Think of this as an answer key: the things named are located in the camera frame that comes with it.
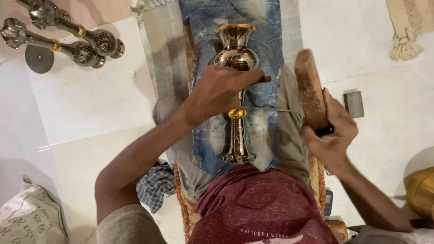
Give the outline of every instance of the gray pants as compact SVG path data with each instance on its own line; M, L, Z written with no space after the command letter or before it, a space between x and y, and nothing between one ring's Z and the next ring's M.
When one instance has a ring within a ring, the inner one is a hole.
M279 112L279 163L274 168L287 172L299 182L307 186L310 180L310 169L307 150L300 137L303 123L302 109L298 100L296 77L284 66L281 70L280 87L277 90L279 109L293 110L293 112ZM165 96L157 100L153 118L158 125L173 113L182 101L176 96ZM184 135L175 142L171 149L178 164L181 185L187 196L199 199L215 179L199 168L199 161L193 160L192 132Z

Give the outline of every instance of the metal disc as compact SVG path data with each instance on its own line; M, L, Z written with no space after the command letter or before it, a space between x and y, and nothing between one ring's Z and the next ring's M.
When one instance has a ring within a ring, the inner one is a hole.
M47 73L54 63L54 53L45 47L27 45L26 63L38 74Z

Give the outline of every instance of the white bag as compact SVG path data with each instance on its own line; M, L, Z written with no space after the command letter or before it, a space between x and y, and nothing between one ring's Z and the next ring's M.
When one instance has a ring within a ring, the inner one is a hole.
M60 206L23 177L21 191L0 207L0 244L68 244Z

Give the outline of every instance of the gray stone block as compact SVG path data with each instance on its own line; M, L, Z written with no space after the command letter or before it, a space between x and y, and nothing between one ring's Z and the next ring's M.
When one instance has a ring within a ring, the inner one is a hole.
M345 109L351 118L360 118L365 116L363 109L362 92L351 92L344 94Z

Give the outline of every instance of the checkered cloth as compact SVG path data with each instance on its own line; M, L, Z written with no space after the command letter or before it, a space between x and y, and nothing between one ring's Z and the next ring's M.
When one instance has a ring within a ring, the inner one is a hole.
M155 214L163 205L164 194L175 193L173 171L169 164L165 162L160 166L152 167L149 173L137 183L136 192L139 200L151 209L152 214Z

